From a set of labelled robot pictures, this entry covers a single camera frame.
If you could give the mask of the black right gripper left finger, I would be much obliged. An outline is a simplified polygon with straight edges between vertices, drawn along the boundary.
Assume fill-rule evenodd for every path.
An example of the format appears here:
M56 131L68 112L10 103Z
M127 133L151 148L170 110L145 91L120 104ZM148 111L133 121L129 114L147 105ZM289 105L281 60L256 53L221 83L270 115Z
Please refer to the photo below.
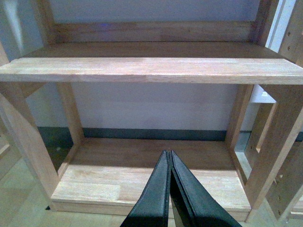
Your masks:
M163 151L135 206L122 227L166 227L169 218L170 162Z

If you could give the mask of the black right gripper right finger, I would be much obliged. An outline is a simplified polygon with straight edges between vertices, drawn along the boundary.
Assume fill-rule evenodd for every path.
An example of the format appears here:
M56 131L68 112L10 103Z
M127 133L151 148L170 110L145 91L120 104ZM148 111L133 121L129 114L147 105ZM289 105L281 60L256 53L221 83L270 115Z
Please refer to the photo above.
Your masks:
M170 196L177 227L239 227L240 224L208 193L174 151Z

